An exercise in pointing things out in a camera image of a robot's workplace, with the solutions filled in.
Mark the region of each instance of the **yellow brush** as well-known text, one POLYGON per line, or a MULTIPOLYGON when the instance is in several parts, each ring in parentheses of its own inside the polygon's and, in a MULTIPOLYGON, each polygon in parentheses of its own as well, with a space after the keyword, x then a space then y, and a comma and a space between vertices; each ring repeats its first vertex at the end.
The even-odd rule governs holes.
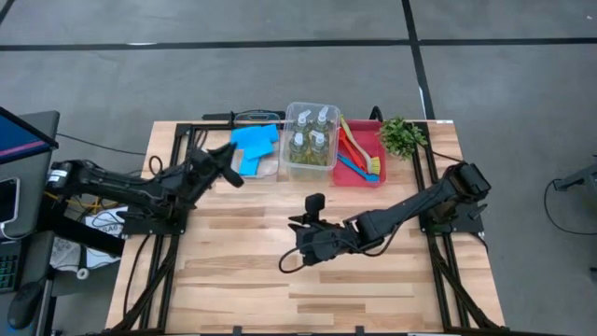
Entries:
POLYGON ((368 172, 370 174, 379 175, 380 172, 382 171, 381 164, 380 164, 380 158, 378 158, 378 157, 371 158, 367 154, 367 152, 356 143, 356 141, 354 140, 353 134, 351 133, 351 129, 348 127, 348 124, 346 123, 346 120, 344 120, 343 115, 340 115, 340 125, 346 132, 346 137, 348 138, 348 140, 350 140, 350 142, 353 143, 354 147, 356 147, 356 149, 358 149, 358 151, 361 152, 361 154, 365 158, 365 161, 367 162, 368 172))

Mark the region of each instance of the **computer mouse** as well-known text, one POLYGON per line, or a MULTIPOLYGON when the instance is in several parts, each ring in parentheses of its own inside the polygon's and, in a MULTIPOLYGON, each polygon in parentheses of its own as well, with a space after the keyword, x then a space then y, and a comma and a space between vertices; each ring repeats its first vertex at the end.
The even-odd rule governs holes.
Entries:
POLYGON ((8 324, 11 328, 23 329, 29 326, 43 289, 39 281, 27 283, 19 288, 8 307, 8 324))

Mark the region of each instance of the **plastic bottle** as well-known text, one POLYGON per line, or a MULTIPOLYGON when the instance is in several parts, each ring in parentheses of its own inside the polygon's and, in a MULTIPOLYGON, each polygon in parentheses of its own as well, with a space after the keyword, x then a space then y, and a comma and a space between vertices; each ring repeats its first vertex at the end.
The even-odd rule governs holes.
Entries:
POLYGON ((309 133, 311 127, 307 121, 307 117, 311 114, 311 110, 306 110, 298 114, 297 122, 294 125, 293 131, 295 133, 302 133, 303 137, 309 133))
POLYGON ((313 129, 317 132, 321 132, 323 134, 327 134, 329 132, 329 122, 327 121, 327 110, 329 107, 324 106, 324 108, 319 111, 317 115, 317 120, 313 123, 313 129))
POLYGON ((307 149, 309 146, 304 140, 303 133, 294 133, 290 139, 288 148, 290 149, 289 159, 291 162, 302 164, 309 163, 307 158, 307 149))
POLYGON ((311 156, 309 163, 313 165, 327 165, 327 156, 329 155, 329 144, 323 133, 313 131, 315 140, 311 144, 311 156))

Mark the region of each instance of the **blue brush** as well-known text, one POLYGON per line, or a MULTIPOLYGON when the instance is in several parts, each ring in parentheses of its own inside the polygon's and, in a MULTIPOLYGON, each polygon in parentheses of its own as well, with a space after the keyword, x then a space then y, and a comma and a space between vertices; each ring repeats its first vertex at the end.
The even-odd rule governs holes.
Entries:
POLYGON ((340 153, 338 153, 338 159, 342 163, 349 166, 352 170, 357 172, 359 175, 363 176, 367 182, 371 182, 371 183, 380 182, 380 177, 378 175, 367 174, 367 173, 363 172, 359 167, 356 166, 356 164, 354 164, 354 162, 352 162, 347 157, 341 155, 340 153))

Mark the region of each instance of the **red tray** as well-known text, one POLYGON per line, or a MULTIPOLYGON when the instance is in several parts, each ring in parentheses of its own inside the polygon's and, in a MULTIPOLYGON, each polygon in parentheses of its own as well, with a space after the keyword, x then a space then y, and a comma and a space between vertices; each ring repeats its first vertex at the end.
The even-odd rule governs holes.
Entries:
MULTIPOLYGON (((371 158, 380 158, 380 165, 382 168, 380 171, 380 182, 367 182, 365 178, 338 160, 332 171, 334 184, 342 187, 376 188, 385 182, 385 150, 377 135, 382 127, 382 123, 377 120, 346 120, 346 123, 348 123, 348 127, 351 129, 351 133, 353 134, 356 143, 361 146, 371 158)), ((353 147, 353 149, 358 155, 361 155, 356 148, 353 147)), ((342 142, 338 143, 338 152, 349 159, 351 158, 348 149, 346 149, 342 142)), ((362 156, 361 160, 367 165, 365 158, 362 156)))

